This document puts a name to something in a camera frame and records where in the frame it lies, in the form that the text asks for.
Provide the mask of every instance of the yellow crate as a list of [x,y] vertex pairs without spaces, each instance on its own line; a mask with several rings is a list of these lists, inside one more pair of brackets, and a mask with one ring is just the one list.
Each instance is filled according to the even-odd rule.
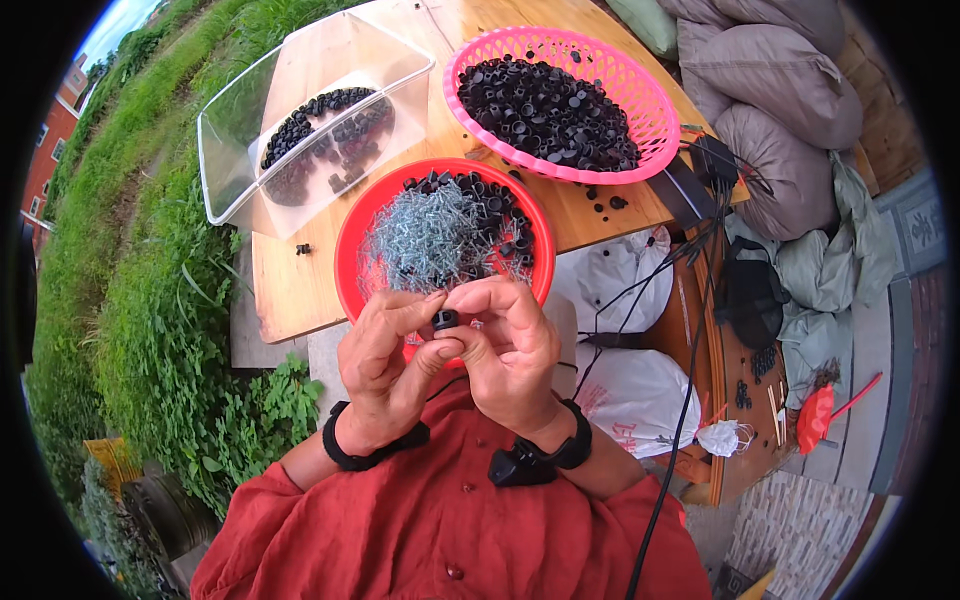
[[84,447],[90,456],[104,466],[107,472],[107,481],[104,485],[117,502],[120,501],[120,484],[143,476],[143,470],[132,463],[123,438],[87,440],[84,442]]

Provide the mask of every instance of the red shirt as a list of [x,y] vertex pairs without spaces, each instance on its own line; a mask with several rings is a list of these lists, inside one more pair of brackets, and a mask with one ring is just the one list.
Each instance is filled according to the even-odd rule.
[[[493,451],[514,434],[473,405],[466,381],[427,403],[426,446],[302,492],[274,463],[237,488],[191,597],[624,598],[660,482],[605,501],[562,476],[498,489]],[[710,598],[667,495],[638,598]]]

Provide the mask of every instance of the red plastic bowl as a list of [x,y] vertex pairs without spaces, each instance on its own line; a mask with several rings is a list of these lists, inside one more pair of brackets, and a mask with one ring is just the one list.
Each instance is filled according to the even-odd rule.
[[[449,171],[454,175],[476,171],[483,181],[496,181],[500,185],[510,187],[516,196],[516,205],[530,218],[530,226],[534,232],[534,270],[531,287],[537,302],[543,306],[550,292],[550,284],[553,282],[557,249],[553,234],[550,232],[549,222],[537,201],[522,183],[482,162],[465,158],[428,158],[403,165],[367,188],[350,209],[340,229],[333,258],[333,278],[337,285],[337,297],[350,322],[357,322],[360,311],[367,304],[357,286],[357,278],[361,275],[357,268],[357,252],[373,222],[373,217],[384,205],[391,202],[394,196],[403,191],[404,180],[412,177],[418,179],[426,177],[431,170],[437,173]],[[410,360],[416,349],[416,345],[406,345],[403,353],[407,360]],[[448,367],[461,365],[463,362],[459,358],[447,363]]]
[[[573,61],[570,54],[573,51],[580,54],[580,62]],[[470,117],[457,98],[459,75],[468,66],[487,59],[502,59],[506,54],[527,60],[528,52],[534,53],[530,62],[543,60],[577,79],[601,81],[607,96],[627,113],[630,137],[642,151],[635,169],[598,173],[558,166],[499,140]],[[446,64],[444,97],[460,124],[491,150],[538,175],[558,180],[599,185],[637,183],[666,168],[680,147],[680,117],[654,76],[610,44],[563,29],[505,27],[475,37],[461,46]]]

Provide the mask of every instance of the sky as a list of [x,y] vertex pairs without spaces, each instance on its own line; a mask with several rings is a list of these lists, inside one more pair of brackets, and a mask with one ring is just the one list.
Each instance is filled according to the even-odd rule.
[[138,29],[154,11],[158,2],[159,0],[115,0],[93,26],[74,59],[86,52],[83,69],[87,71],[94,62],[106,58],[110,50],[116,50],[123,36]]

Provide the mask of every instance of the wrist strap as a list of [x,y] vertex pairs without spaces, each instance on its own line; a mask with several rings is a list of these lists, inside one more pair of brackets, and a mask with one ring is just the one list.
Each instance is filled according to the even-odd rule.
[[590,429],[590,422],[580,411],[580,407],[573,400],[561,400],[560,403],[570,409],[573,416],[577,419],[577,433],[573,438],[567,438],[563,444],[557,448],[553,454],[546,454],[539,449],[536,444],[516,436],[515,445],[523,451],[531,454],[537,461],[553,465],[556,468],[570,470],[579,467],[590,457],[590,451],[593,447],[593,430]]
[[344,412],[349,402],[337,402],[330,409],[330,418],[324,424],[324,449],[326,454],[343,470],[367,470],[376,467],[391,454],[408,448],[416,448],[430,441],[430,428],[420,420],[414,428],[393,440],[389,444],[378,448],[370,456],[350,456],[337,444],[336,424],[340,413]]

